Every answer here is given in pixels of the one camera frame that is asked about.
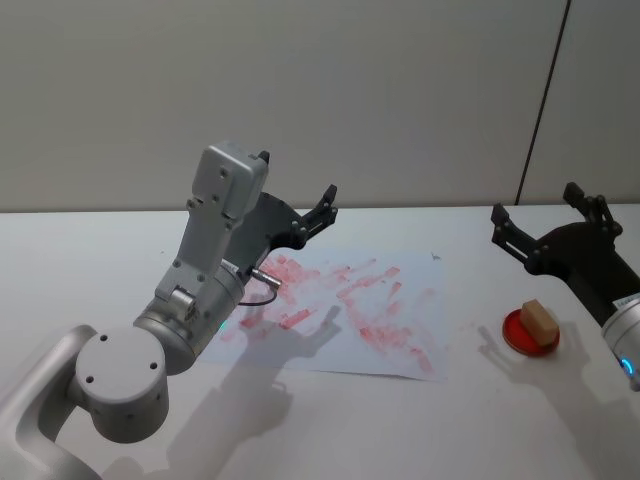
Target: black cable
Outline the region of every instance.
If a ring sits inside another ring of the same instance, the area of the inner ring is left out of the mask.
[[[536,126],[533,128],[533,136],[531,137],[531,143],[529,144],[529,151],[527,152],[527,160],[524,162],[524,170],[522,171],[522,177],[520,178],[520,186],[518,186],[518,193],[516,194],[516,202],[515,202],[516,205],[520,203],[520,195],[522,195],[522,187],[524,187],[524,179],[527,176],[527,170],[529,170],[529,162],[531,161],[531,154],[533,153],[533,146],[535,145],[536,138],[538,137],[538,129],[540,128],[540,121],[542,120],[542,112],[544,111],[544,106],[547,103],[547,94],[549,93],[549,86],[551,85],[551,77],[553,77],[553,71],[556,68],[556,60],[558,59],[558,52],[560,51],[560,44],[562,43],[564,27],[567,24],[567,17],[569,16],[570,8],[571,8],[571,0],[567,0],[567,4],[565,5],[565,8],[564,8],[564,15],[562,16],[562,23],[560,24],[560,31],[558,32],[556,49],[553,52],[553,59],[551,60],[549,75],[547,75],[547,84],[544,86],[542,101],[540,102],[540,108],[538,109],[538,118],[536,118]]]
[[[273,296],[268,300],[262,300],[261,302],[240,302],[238,305],[241,307],[262,307],[264,305],[269,305],[278,298],[278,292],[273,289],[271,291],[273,292]]]

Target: small red dish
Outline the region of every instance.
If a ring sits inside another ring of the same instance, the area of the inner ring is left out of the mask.
[[[529,335],[524,325],[522,325],[520,312],[521,309],[514,310],[507,315],[507,318],[504,319],[504,323],[502,324],[502,336],[511,348],[528,357],[543,357],[558,348],[560,331],[558,331],[558,335],[551,345],[541,347],[533,337]]]

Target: table surface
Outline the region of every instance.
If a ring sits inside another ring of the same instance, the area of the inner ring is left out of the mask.
[[[534,236],[567,206],[509,208]],[[640,205],[612,207],[618,251],[640,270]],[[569,289],[529,276],[490,242],[490,208],[342,210],[313,246],[435,252],[445,262],[446,383],[218,366],[169,379],[162,429],[113,444],[76,410],[58,443],[105,480],[626,479],[640,474],[640,397]],[[169,265],[184,212],[0,215],[0,382],[64,325],[128,325]],[[553,358],[500,331],[538,298],[558,317]],[[491,346],[487,336],[495,341]]]

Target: yellow sponge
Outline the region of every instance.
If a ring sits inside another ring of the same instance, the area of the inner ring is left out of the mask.
[[[541,347],[551,345],[558,336],[558,324],[537,300],[522,305],[520,322]]]

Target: red marker scribble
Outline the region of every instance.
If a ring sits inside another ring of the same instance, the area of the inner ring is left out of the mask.
[[[362,277],[362,278],[356,280],[352,285],[348,286],[347,288],[345,288],[343,290],[340,290],[336,294],[336,296],[339,299],[344,300],[344,299],[348,298],[349,295],[351,295],[351,293],[354,290],[357,290],[357,289],[363,288],[363,287],[370,287],[371,285],[375,285],[376,283],[378,283],[383,278],[391,278],[394,275],[397,275],[398,273],[400,273],[400,269],[398,267],[391,267],[386,272],[384,272],[382,275],[369,275],[369,276],[366,276],[366,277]]]
[[[422,369],[423,372],[433,373],[433,366],[431,365],[431,362],[429,361],[429,358],[422,351],[422,349],[413,347],[410,350],[410,353],[411,353],[411,355],[416,357],[416,359],[418,360],[418,365],[420,365],[420,368]]]
[[[219,337],[221,341],[228,343],[235,337],[235,332],[223,332]]]
[[[256,313],[254,315],[244,317],[242,320],[240,320],[240,325],[243,328],[253,328],[262,321],[262,318],[263,318],[262,312]]]
[[[389,298],[393,297],[396,293],[398,293],[398,290],[400,290],[402,288],[402,284],[400,282],[393,282],[393,285],[391,286],[391,290],[389,290]]]
[[[388,268],[383,273],[373,274],[372,267],[375,268],[376,259],[353,267],[331,267],[330,262],[325,263],[328,272],[305,268],[284,255],[272,256],[263,262],[262,269],[280,278],[283,285],[278,291],[279,301],[260,308],[257,313],[247,312],[249,316],[240,321],[239,327],[245,330],[249,341],[261,341],[273,330],[289,330],[299,327],[303,322],[310,322],[317,312],[325,310],[322,308],[325,306],[323,303],[313,304],[314,293],[320,292],[321,295],[325,295],[322,298],[326,298],[326,294],[322,292],[330,292],[343,303],[348,321],[372,349],[388,356],[390,360],[397,360],[400,355],[400,358],[415,362],[425,373],[433,374],[434,369],[427,352],[432,348],[437,350],[438,346],[418,319],[420,312],[424,310],[423,306],[436,297],[436,290],[426,288],[414,297],[412,303],[406,303],[407,299],[398,295],[403,284],[395,278],[401,273],[396,266]],[[254,284],[254,292],[256,287],[264,288]],[[374,311],[370,304],[371,294],[364,293],[371,288],[376,292],[373,301],[380,306],[373,308]],[[277,320],[278,323],[266,328],[261,322],[262,318],[271,322]],[[410,328],[405,326],[407,320],[415,320],[409,324]],[[322,328],[313,322],[309,323],[309,327],[311,325],[314,325],[314,328]],[[225,332],[223,337],[223,341],[233,338],[229,332]]]
[[[284,330],[289,330],[290,328],[295,327],[305,318],[309,318],[314,312],[315,310],[311,311],[308,308],[305,308],[304,310],[300,310],[299,312],[294,313],[291,316],[287,315],[286,313],[283,313],[280,317],[282,318],[282,320],[278,325],[280,326],[280,328]]]

